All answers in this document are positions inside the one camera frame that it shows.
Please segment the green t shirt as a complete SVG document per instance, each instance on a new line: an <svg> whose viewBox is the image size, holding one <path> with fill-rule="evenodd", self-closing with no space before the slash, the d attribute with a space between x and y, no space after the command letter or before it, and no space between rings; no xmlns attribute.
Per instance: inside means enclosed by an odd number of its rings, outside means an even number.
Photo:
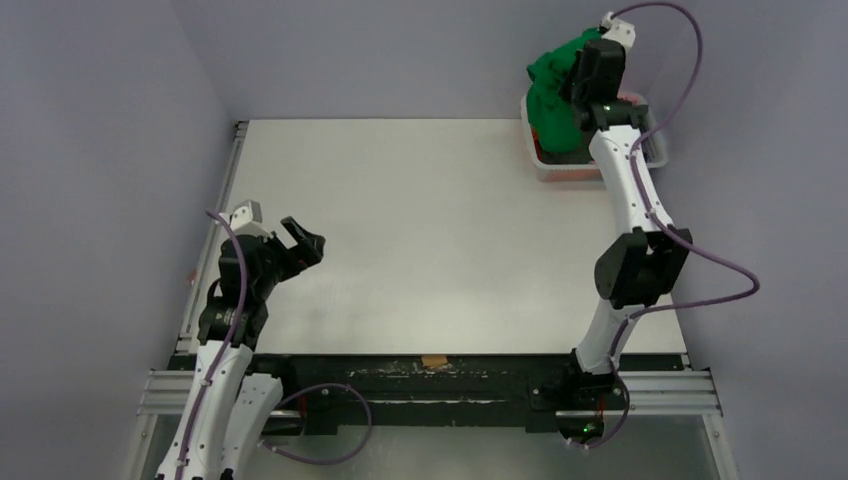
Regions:
<svg viewBox="0 0 848 480"><path fill-rule="evenodd" d="M526 68L531 80L526 94L527 120L546 152L565 154L581 145L582 133L575 126L571 107L560 96L560 90L567 83L577 52L588 40L600 37L600 29L590 27L578 37L545 52Z"/></svg>

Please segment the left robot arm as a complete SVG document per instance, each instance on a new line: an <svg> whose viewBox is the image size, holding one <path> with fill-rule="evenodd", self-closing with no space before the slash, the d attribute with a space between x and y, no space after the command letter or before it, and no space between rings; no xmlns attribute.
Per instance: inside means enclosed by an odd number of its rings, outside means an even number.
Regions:
<svg viewBox="0 0 848 480"><path fill-rule="evenodd" d="M252 360L270 294L319 264L325 239L293 217L281 221L292 246L247 213L214 218L228 237L220 247L219 276L199 316L188 399L158 479L236 478L272 408L287 408L298 395L294 377L274 367L263 370Z"/></svg>

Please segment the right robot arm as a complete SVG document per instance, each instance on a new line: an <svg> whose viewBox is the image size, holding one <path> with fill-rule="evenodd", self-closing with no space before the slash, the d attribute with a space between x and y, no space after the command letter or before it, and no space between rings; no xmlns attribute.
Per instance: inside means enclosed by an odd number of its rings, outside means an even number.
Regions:
<svg viewBox="0 0 848 480"><path fill-rule="evenodd" d="M563 89L577 126L590 137L588 152L611 199L617 235L595 262L599 304L563 372L561 392L576 407L614 388L618 357L637 312L670 292L688 255L663 231L673 221L635 145L648 108L618 96L626 56L625 46L618 41L586 41Z"/></svg>

